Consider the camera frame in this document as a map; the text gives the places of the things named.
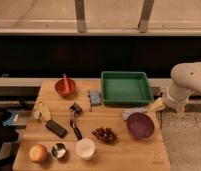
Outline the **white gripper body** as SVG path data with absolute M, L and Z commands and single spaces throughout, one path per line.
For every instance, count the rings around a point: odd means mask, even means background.
M 187 97 L 182 95 L 180 91 L 167 88 L 162 99 L 167 107 L 174 109 L 179 114 L 184 113 Z

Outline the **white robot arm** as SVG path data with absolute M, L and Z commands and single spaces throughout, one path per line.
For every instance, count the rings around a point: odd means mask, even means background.
M 201 95 L 201 62 L 177 64 L 170 75 L 172 82 L 163 93 L 163 102 L 177 113 L 183 113 L 189 97 L 194 93 Z

